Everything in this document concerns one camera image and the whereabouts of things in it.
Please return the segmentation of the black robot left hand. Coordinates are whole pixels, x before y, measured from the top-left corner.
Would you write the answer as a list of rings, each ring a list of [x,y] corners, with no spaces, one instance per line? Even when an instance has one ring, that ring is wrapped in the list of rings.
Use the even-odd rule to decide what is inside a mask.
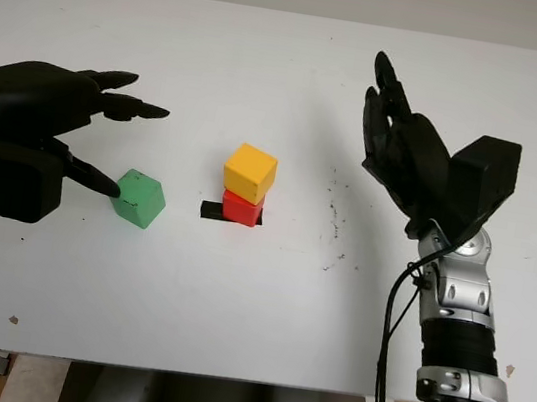
[[[120,189],[111,178],[73,156],[56,138],[90,125],[100,113],[122,122],[166,118],[168,110],[115,91],[137,79],[133,72],[72,71],[39,61],[0,66],[0,141],[57,156],[66,177],[118,197]]]

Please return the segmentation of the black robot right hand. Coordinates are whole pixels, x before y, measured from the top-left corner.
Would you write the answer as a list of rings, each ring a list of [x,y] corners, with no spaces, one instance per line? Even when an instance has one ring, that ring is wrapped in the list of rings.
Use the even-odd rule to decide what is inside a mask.
[[[421,239],[440,213],[449,154],[431,121],[409,106],[389,57],[378,52],[375,82],[363,107],[364,169],[408,217],[406,235]]]

